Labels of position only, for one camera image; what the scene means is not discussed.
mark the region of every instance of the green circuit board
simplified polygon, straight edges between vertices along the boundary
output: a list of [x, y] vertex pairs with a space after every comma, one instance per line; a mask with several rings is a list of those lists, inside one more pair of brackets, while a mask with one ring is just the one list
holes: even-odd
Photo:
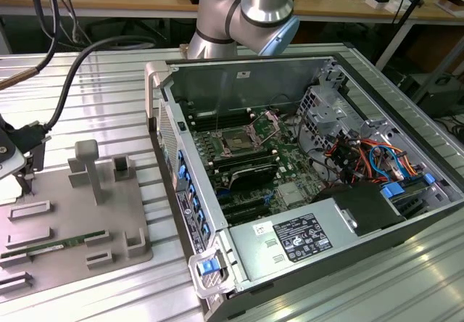
[[[225, 217], [233, 220], [234, 224], [250, 221], [254, 214], [253, 207], [260, 211], [257, 212], [259, 218], [307, 205], [324, 187], [320, 176], [294, 142], [288, 126], [276, 116], [272, 118], [269, 120], [265, 115], [260, 116], [252, 124], [252, 129], [249, 125], [241, 125], [192, 133]], [[247, 169], [252, 165], [247, 163], [250, 153], [261, 153], [263, 157], [257, 159], [261, 159], [264, 165], [272, 165], [277, 172], [270, 181], [232, 191], [225, 179], [230, 178], [231, 172], [222, 172], [216, 166], [219, 162], [226, 164], [229, 160], [243, 158], [244, 163], [240, 168]], [[263, 207], [268, 211], [265, 214], [262, 213]], [[250, 213], [250, 217], [242, 219], [240, 216]]]

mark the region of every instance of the wooden table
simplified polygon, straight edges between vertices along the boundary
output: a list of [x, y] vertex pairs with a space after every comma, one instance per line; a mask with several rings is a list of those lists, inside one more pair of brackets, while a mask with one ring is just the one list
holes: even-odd
[[[392, 41], [378, 62], [382, 68], [397, 47], [416, 24], [464, 25], [435, 5], [437, 0], [425, 4], [411, 15], [397, 37]], [[72, 0], [78, 16], [93, 17], [152, 17], [195, 18], [197, 5], [189, 0]], [[302, 21], [391, 23], [393, 14], [375, 10], [364, 0], [294, 0], [294, 13]], [[31, 0], [0, 0], [0, 15], [34, 15]]]

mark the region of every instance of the blue clip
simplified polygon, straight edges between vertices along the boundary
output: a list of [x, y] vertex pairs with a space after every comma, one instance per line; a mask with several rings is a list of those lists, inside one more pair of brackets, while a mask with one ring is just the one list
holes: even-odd
[[386, 197], [391, 199], [392, 197], [404, 193], [405, 190], [398, 184], [398, 182], [393, 182], [385, 185], [385, 187], [382, 189], [382, 192]]
[[187, 171], [187, 168], [185, 165], [182, 165], [180, 168], [179, 168], [179, 172], [177, 173], [177, 176], [179, 176], [179, 178], [184, 178], [186, 176], [186, 171]]
[[204, 214], [202, 210], [198, 212], [198, 219], [200, 223], [204, 220]]
[[425, 179], [428, 184], [435, 183], [435, 177], [433, 177], [430, 173], [426, 173], [423, 179]]
[[208, 227], [207, 224], [203, 224], [203, 232], [206, 237], [210, 235], [210, 228]]
[[198, 201], [197, 197], [194, 197], [194, 211], [197, 212], [200, 208], [200, 201]]
[[220, 270], [219, 261], [216, 258], [205, 260], [204, 262], [198, 264], [198, 269], [201, 276], [214, 273]]

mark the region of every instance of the ventilation grille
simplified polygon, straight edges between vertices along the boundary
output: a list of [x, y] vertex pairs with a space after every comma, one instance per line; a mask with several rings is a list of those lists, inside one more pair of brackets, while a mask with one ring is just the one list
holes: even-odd
[[[220, 271], [216, 271], [211, 273], [210, 275], [206, 275], [202, 278], [203, 284], [205, 288], [210, 288], [212, 286], [216, 286], [223, 281], [223, 277], [220, 274]], [[207, 298], [208, 305], [211, 307], [213, 303], [219, 298], [219, 294], [212, 295], [211, 297]]]
[[311, 90], [309, 90], [307, 93], [306, 93], [306, 96], [304, 97], [302, 103], [301, 103], [301, 106], [300, 106], [300, 111], [302, 113], [306, 113], [307, 112], [307, 115], [306, 115], [306, 126], [307, 128], [309, 128], [310, 130], [310, 133], [314, 136], [314, 142], [317, 142], [317, 144], [315, 144], [316, 146], [319, 146], [321, 147], [322, 149], [329, 149], [331, 147], [330, 143], [323, 137], [320, 137], [319, 136], [319, 131], [318, 131], [318, 127], [316, 126], [316, 124], [314, 124], [313, 121], [311, 121], [311, 114], [309, 112], [309, 108], [314, 108], [314, 107], [317, 107], [318, 105], [320, 104], [320, 101], [319, 99], [316, 97], [316, 95], [314, 95]]
[[177, 173], [178, 170], [178, 161], [177, 161], [177, 139], [175, 138], [173, 125], [167, 116], [167, 111], [164, 101], [159, 101], [159, 131], [162, 135], [163, 144], [167, 151], [167, 157], [169, 161], [167, 162], [173, 169], [173, 173]]

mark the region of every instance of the aluminum workbench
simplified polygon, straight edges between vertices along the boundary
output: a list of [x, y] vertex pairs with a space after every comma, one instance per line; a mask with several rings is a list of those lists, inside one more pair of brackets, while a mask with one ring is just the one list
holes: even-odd
[[[287, 52], [341, 53], [461, 174], [464, 151], [445, 144], [436, 124], [413, 113], [365, 58], [343, 44], [291, 46]], [[37, 77], [0, 92], [0, 112], [15, 126], [51, 116], [76, 54], [59, 54]], [[37, 63], [41, 55], [0, 59], [0, 78]], [[92, 54], [75, 77], [61, 120], [47, 142], [46, 169], [63, 168], [74, 143], [99, 142], [100, 160], [129, 154], [136, 161], [153, 259], [120, 271], [0, 304], [2, 321], [202, 321], [146, 128], [144, 65], [178, 58], [178, 51]], [[357, 103], [367, 114], [375, 108]], [[462, 321], [464, 210], [403, 245], [252, 309], [235, 321]]]

